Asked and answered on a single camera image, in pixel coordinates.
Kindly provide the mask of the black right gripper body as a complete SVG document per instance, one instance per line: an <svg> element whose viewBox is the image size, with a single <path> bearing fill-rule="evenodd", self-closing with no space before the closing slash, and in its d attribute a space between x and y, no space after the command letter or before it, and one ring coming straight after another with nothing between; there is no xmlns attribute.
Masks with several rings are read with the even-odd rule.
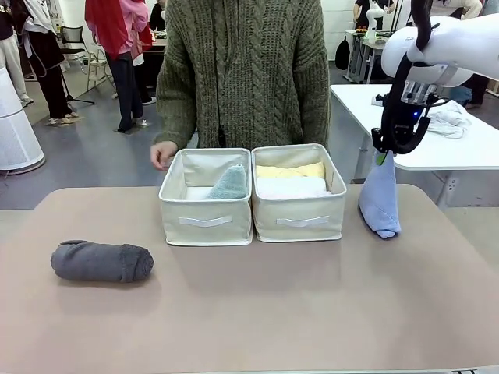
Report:
<svg viewBox="0 0 499 374"><path fill-rule="evenodd" d="M387 104L380 128L371 130L374 148L381 153L411 153L428 129L426 107L408 103Z"/></svg>

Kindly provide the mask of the lavender cone towel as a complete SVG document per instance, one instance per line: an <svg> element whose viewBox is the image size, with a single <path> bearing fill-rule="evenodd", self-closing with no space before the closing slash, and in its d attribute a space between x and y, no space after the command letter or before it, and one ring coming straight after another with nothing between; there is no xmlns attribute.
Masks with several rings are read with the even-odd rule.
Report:
<svg viewBox="0 0 499 374"><path fill-rule="evenodd" d="M372 163L359 195L358 207L366 225L383 240L401 232L395 163L394 158L388 158L388 153L381 166Z"/></svg>

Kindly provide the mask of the yellow towel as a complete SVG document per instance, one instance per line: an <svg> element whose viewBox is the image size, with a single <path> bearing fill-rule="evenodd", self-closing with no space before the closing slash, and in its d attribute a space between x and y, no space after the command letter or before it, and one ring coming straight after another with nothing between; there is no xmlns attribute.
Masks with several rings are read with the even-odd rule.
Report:
<svg viewBox="0 0 499 374"><path fill-rule="evenodd" d="M257 165L256 175L258 178L313 177L325 179L325 168L322 162L306 164L294 168Z"/></svg>

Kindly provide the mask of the white towel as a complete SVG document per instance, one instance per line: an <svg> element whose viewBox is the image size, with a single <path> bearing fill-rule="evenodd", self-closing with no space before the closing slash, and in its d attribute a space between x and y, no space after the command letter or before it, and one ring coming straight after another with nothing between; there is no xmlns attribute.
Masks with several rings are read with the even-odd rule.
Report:
<svg viewBox="0 0 499 374"><path fill-rule="evenodd" d="M265 199L305 199L331 194L326 181L319 177L257 177L256 189Z"/></svg>

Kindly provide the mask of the mint green cone towel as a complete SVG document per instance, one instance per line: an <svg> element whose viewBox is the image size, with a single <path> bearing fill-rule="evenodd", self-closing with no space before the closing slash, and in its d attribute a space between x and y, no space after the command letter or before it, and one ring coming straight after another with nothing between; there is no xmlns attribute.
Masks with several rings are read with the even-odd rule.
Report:
<svg viewBox="0 0 499 374"><path fill-rule="evenodd" d="M242 199L248 194L246 170L241 164L229 167L218 179L206 199Z"/></svg>

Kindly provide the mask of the person right forearm green sleeve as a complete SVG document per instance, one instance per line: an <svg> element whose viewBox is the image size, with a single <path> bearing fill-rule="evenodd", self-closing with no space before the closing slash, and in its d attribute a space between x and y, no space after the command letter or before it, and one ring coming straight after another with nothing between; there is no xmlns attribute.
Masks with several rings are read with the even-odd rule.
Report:
<svg viewBox="0 0 499 374"><path fill-rule="evenodd" d="M157 84L157 112L161 131L154 144L170 142L177 150L185 148L196 128L196 97L189 85Z"/></svg>

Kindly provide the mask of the person left forearm green sleeve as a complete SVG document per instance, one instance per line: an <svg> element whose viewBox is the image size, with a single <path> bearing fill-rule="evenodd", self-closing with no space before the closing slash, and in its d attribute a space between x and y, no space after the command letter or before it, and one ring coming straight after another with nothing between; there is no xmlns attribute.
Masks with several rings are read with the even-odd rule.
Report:
<svg viewBox="0 0 499 374"><path fill-rule="evenodd" d="M327 147L331 99L328 76L309 81L300 98L303 141Z"/></svg>

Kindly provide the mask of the person right hand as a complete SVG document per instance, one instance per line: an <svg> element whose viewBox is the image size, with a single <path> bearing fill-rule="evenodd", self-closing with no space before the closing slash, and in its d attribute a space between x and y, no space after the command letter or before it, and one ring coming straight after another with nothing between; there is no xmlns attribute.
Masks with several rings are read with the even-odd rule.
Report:
<svg viewBox="0 0 499 374"><path fill-rule="evenodd" d="M169 160L177 151L177 145L171 141L156 143L150 148L150 161L157 170L167 171Z"/></svg>

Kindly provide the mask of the white background table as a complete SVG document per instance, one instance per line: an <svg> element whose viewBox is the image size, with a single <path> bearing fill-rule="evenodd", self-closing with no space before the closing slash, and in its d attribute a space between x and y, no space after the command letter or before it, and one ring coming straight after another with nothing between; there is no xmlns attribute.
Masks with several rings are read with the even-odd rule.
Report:
<svg viewBox="0 0 499 374"><path fill-rule="evenodd" d="M371 104L376 95L386 94L389 84L339 84L330 86L354 121L353 128L364 136L380 126L383 108ZM428 132L411 153L395 157L395 166L406 171L499 171L499 130L472 114L463 137L451 139Z"/></svg>

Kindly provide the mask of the white crumpled cloth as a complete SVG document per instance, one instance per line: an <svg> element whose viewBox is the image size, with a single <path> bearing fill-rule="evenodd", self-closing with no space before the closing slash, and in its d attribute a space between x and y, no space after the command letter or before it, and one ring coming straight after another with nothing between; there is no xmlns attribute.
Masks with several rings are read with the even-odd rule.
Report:
<svg viewBox="0 0 499 374"><path fill-rule="evenodd" d="M432 107L427 117L427 131L448 139L461 139L471 126L469 113L456 101Z"/></svg>

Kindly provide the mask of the grey background workbench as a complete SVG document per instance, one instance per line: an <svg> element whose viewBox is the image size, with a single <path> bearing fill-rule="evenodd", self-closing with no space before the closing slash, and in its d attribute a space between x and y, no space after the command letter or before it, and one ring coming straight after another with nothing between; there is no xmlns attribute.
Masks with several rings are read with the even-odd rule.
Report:
<svg viewBox="0 0 499 374"><path fill-rule="evenodd" d="M344 78L354 84L382 84L390 78L381 68L381 55L390 33L378 31L373 41L365 33L347 30L345 39L349 42L349 64Z"/></svg>

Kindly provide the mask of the black hanging bag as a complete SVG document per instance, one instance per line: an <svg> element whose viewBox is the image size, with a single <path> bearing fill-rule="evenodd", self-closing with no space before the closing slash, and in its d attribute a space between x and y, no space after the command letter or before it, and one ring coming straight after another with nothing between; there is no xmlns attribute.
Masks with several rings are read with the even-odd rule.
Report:
<svg viewBox="0 0 499 374"><path fill-rule="evenodd" d="M348 69L350 54L350 44L347 37L344 36L344 39L338 45L334 56L334 62L338 70L346 71Z"/></svg>

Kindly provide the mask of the cream fabric storage bin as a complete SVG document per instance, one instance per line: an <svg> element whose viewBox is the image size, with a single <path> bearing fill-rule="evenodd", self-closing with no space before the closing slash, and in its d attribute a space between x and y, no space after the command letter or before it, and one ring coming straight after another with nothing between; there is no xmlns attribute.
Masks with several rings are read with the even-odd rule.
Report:
<svg viewBox="0 0 499 374"><path fill-rule="evenodd" d="M327 150L320 144L269 146L251 152L253 222L262 242L310 242L342 237L346 185ZM256 189L256 166L294 168L322 162L327 196L265 199Z"/></svg>
<svg viewBox="0 0 499 374"><path fill-rule="evenodd" d="M242 199L206 199L222 174L241 164L248 194ZM158 198L169 245L248 245L253 240L251 156L243 148L184 149L173 158Z"/></svg>

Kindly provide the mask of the person torso green sweater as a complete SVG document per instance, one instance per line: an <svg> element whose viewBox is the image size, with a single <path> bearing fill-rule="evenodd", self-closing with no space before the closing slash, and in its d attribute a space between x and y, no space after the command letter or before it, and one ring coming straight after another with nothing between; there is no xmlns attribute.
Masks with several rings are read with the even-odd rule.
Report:
<svg viewBox="0 0 499 374"><path fill-rule="evenodd" d="M165 18L157 84L192 87L199 147L305 143L304 86L328 76L320 0L168 0Z"/></svg>

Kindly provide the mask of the pinkish brown table mat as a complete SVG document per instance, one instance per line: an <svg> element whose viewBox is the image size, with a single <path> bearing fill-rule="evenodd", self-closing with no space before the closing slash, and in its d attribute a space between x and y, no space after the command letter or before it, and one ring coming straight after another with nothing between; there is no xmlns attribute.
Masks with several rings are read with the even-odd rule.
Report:
<svg viewBox="0 0 499 374"><path fill-rule="evenodd" d="M60 189L0 239L0 372L398 371L499 365L499 273L420 189L380 240L347 193L333 242L178 247L155 187ZM150 278L68 282L60 242L150 250Z"/></svg>

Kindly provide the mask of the bystander in red and pink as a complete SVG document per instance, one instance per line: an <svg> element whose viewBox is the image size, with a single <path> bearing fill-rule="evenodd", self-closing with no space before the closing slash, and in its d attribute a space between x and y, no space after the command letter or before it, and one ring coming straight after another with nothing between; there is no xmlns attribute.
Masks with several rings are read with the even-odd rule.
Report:
<svg viewBox="0 0 499 374"><path fill-rule="evenodd" d="M117 131L132 132L143 125L143 104L136 84L133 53L148 28L144 0L85 0L84 19L92 37L104 49L119 100Z"/></svg>

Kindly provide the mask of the white step stool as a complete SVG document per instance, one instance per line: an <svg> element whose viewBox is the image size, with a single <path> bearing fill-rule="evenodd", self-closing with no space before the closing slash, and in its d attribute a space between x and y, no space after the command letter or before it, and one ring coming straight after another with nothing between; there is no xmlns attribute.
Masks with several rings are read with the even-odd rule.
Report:
<svg viewBox="0 0 499 374"><path fill-rule="evenodd" d="M108 68L108 61L101 49L88 52L87 64L87 90L95 88L98 84L107 81L115 88L114 80Z"/></svg>

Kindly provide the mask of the grey rolled towel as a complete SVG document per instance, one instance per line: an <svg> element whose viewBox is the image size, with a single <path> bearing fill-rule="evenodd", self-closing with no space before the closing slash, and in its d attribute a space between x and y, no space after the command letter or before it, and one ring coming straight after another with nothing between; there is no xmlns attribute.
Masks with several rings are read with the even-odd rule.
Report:
<svg viewBox="0 0 499 374"><path fill-rule="evenodd" d="M149 250L130 244L71 240L60 243L51 254L51 268L67 281L144 281L153 267L154 259Z"/></svg>

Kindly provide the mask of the black office chair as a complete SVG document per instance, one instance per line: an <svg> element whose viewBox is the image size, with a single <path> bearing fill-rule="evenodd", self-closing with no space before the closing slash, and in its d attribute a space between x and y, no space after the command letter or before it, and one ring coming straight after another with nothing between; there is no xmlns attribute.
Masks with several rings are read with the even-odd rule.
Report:
<svg viewBox="0 0 499 374"><path fill-rule="evenodd" d="M83 39L83 26L61 26L59 33L63 44L61 52L64 55L76 55L87 50Z"/></svg>

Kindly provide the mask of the bystander in light trousers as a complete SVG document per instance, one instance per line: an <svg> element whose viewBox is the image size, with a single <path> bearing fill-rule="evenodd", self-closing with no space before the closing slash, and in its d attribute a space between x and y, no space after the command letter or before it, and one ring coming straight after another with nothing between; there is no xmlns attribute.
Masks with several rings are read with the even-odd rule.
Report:
<svg viewBox="0 0 499 374"><path fill-rule="evenodd" d="M23 108L34 101L28 96L9 0L0 0L0 68L6 68Z"/></svg>

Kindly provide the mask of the white ribbed robot pedestal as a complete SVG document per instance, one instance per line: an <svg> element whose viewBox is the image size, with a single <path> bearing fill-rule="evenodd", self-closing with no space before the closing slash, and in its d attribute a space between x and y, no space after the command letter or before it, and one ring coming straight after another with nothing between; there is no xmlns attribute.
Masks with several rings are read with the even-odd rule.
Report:
<svg viewBox="0 0 499 374"><path fill-rule="evenodd" d="M0 69L0 175L39 168L44 152L16 94L6 68Z"/></svg>

